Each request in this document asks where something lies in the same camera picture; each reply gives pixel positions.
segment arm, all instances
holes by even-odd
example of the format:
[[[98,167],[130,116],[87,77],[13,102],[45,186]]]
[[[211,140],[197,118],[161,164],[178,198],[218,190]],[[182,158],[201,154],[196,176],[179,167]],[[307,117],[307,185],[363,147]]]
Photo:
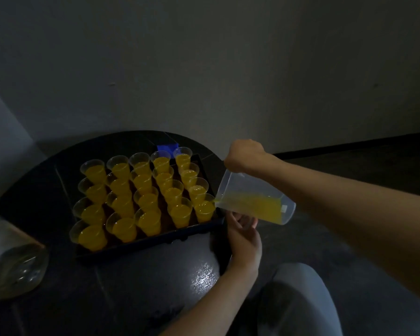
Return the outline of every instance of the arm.
[[[292,165],[252,140],[235,141],[225,164],[285,193],[420,296],[420,196]]]
[[[162,336],[223,336],[235,318],[244,299],[257,279],[262,255],[260,236],[255,229],[258,220],[231,212],[226,214],[227,235],[232,260],[227,271],[213,288],[184,316],[173,323]]]

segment round table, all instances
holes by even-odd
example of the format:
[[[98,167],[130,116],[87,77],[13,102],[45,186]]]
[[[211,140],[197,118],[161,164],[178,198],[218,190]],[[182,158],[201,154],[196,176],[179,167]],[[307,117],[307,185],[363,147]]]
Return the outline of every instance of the round table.
[[[177,142],[199,154],[216,192],[223,162],[205,146],[158,131],[127,131],[69,147],[33,168],[0,198],[0,215],[45,244],[50,262],[34,291],[0,302],[2,335],[157,335],[213,286],[230,258],[223,231],[188,237],[89,266],[74,256],[68,231],[90,159],[151,154]]]

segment person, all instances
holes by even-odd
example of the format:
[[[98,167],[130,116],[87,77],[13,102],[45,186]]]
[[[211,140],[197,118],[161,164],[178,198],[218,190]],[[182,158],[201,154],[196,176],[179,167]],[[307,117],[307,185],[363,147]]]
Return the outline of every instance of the person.
[[[236,140],[224,164],[267,181],[420,297],[420,196],[286,163],[252,140]],[[258,276],[258,220],[227,212],[232,260],[212,289],[163,336],[218,336],[229,330]],[[317,273],[283,264],[263,290],[258,335],[342,335]]]

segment hand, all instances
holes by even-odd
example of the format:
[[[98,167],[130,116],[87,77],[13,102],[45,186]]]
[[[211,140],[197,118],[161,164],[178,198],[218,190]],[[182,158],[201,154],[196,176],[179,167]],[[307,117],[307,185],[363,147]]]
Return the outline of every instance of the hand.
[[[250,173],[252,169],[264,161],[268,155],[263,146],[252,139],[235,140],[230,145],[229,154],[224,160],[224,165],[231,172]]]
[[[256,230],[258,219],[227,211],[226,220],[232,249],[230,267],[245,269],[256,276],[262,258],[262,240]]]

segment black baseboard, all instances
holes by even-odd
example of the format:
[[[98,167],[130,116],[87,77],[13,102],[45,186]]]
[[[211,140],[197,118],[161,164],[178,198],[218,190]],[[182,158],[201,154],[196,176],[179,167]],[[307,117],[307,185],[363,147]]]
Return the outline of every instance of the black baseboard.
[[[363,149],[367,147],[411,143],[411,142],[417,142],[417,141],[420,141],[420,133],[405,134],[403,136],[392,136],[389,138],[373,139],[373,140],[366,140],[366,141],[350,142],[347,144],[340,144],[340,145],[334,145],[334,146],[316,147],[312,149],[299,150],[299,151],[274,153],[274,155],[277,158],[280,158],[282,160],[287,160],[287,159],[295,159],[295,158],[313,157],[315,155],[326,154],[326,153],[357,150],[357,149]]]

